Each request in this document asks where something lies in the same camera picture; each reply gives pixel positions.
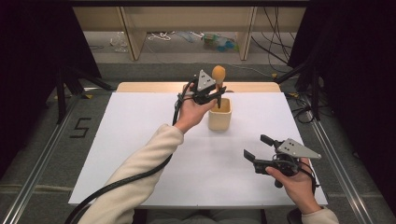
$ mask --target yellow cup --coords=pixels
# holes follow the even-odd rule
[[[221,98],[221,107],[215,105],[209,110],[209,129],[212,131],[226,131],[230,127],[233,108],[229,98]]]

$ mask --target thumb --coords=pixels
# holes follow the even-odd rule
[[[209,103],[202,105],[202,107],[204,108],[204,110],[210,110],[211,108],[213,108],[213,106],[215,106],[215,104],[218,102],[218,99],[214,99],[211,100]]]
[[[265,168],[265,171],[268,173],[268,175],[271,175],[273,178],[277,179],[283,185],[285,185],[285,183],[288,181],[288,177],[283,175],[276,168],[268,166],[267,168]]]

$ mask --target white paper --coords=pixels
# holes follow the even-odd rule
[[[271,160],[274,148],[260,135],[303,143],[283,93],[226,93],[233,105],[230,128],[210,131],[208,117],[187,132],[145,207],[264,207],[292,205],[269,175],[258,175],[244,149]],[[101,188],[161,124],[172,123],[176,93],[116,92],[111,96],[69,203]],[[319,204],[327,204],[321,188]]]

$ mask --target hand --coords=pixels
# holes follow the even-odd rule
[[[303,162],[302,168],[311,173],[311,170],[304,164],[309,165],[309,159],[300,158],[300,161]],[[314,213],[321,209],[312,192],[312,180],[308,175],[299,172],[294,176],[285,176],[273,167],[267,167],[265,171],[283,184],[289,197],[299,207],[303,215]]]
[[[178,120],[175,123],[175,127],[179,128],[183,133],[186,133],[190,128],[199,124],[204,117],[204,114],[213,108],[217,103],[217,99],[210,101],[204,105],[196,104],[192,99],[189,99],[190,96],[186,96],[185,101],[181,105]]]

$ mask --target black wall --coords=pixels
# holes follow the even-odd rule
[[[324,90],[352,146],[396,215],[396,6],[391,1],[346,3],[342,8],[307,9],[289,65],[304,62],[325,27],[323,19],[346,8],[338,34],[326,43],[325,56],[320,55]]]
[[[0,177],[26,144],[60,69],[100,76],[66,3],[10,0],[0,7]],[[78,78],[65,70],[64,79],[74,87]]]

